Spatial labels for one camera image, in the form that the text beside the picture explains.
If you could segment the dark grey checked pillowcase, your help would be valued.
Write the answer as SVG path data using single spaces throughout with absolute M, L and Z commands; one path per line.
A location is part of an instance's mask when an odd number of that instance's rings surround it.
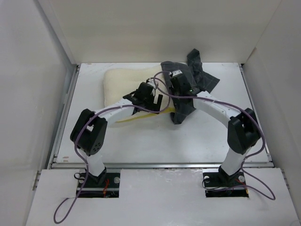
M 197 87 L 200 91 L 207 91 L 208 93 L 211 93 L 220 81 L 218 78 L 203 70 L 200 52 L 197 49 L 193 49 L 187 55 L 186 64 L 164 61 L 161 63 L 161 68 L 162 71 L 164 71 L 164 81 L 167 86 L 170 84 L 167 72 L 175 70 L 181 70 L 193 87 Z M 172 101 L 175 112 L 170 113 L 170 117 L 175 125 L 181 124 L 187 116 L 195 111 L 192 99 L 172 98 Z

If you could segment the cream yellow pillow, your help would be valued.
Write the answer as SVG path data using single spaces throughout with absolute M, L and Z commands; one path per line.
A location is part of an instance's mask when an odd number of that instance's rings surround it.
M 131 93 L 138 89 L 142 82 L 146 82 L 147 79 L 153 77 L 156 73 L 162 70 L 161 65 L 154 67 L 143 68 L 143 69 L 126 69 L 117 68 L 110 69 L 104 74 L 103 86 L 104 86 L 104 106 L 110 106 L 118 102 L 123 96 Z M 156 90 L 155 101 L 157 101 L 158 94 L 162 94 L 160 91 Z M 166 107 L 168 103 L 168 96 L 163 95 L 162 103 L 160 109 L 162 110 Z M 166 113 L 174 113 L 175 107 L 170 101 L 169 107 L 160 114 L 147 113 L 141 111 L 135 115 L 125 117 L 116 123 L 112 124 L 110 128 L 118 128 L 125 126 L 129 123 L 136 121 L 146 121 L 146 119 L 161 116 Z

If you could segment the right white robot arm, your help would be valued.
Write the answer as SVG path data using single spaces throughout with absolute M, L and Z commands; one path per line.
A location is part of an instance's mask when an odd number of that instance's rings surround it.
M 229 150 L 218 169 L 218 180 L 225 186 L 231 184 L 246 154 L 261 138 L 254 111 L 226 105 L 214 98 L 205 86 L 192 84 L 180 70 L 165 75 L 164 80 L 168 93 L 173 95 L 175 112 L 171 119 L 174 124 L 181 124 L 192 112 L 200 110 L 226 127 Z

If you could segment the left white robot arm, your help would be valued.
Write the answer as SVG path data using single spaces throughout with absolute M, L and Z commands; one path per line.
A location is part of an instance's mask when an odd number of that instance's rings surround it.
M 140 111 L 159 113 L 163 96 L 155 102 L 157 84 L 142 82 L 138 89 L 123 96 L 118 102 L 98 112 L 84 109 L 75 123 L 70 140 L 74 149 L 86 165 L 85 178 L 94 186 L 105 183 L 106 167 L 98 153 L 104 144 L 107 128 Z

